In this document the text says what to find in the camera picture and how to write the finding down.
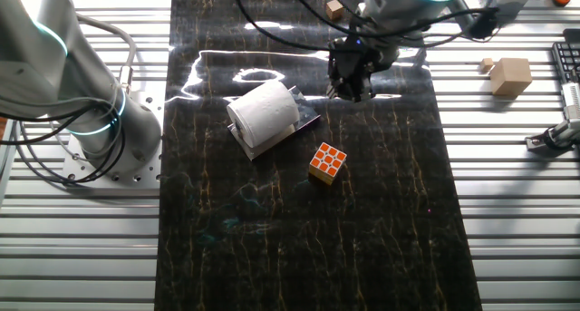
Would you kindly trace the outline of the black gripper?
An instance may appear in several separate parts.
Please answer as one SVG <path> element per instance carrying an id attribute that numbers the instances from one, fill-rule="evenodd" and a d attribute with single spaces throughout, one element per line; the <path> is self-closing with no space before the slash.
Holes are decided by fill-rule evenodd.
<path id="1" fill-rule="evenodd" d="M 343 98 L 343 82 L 354 76 L 350 82 L 353 101 L 362 102 L 374 98 L 371 77 L 367 74 L 386 70 L 382 52 L 352 34 L 333 39 L 329 43 L 329 49 L 329 84 L 326 96 L 329 99 Z"/>

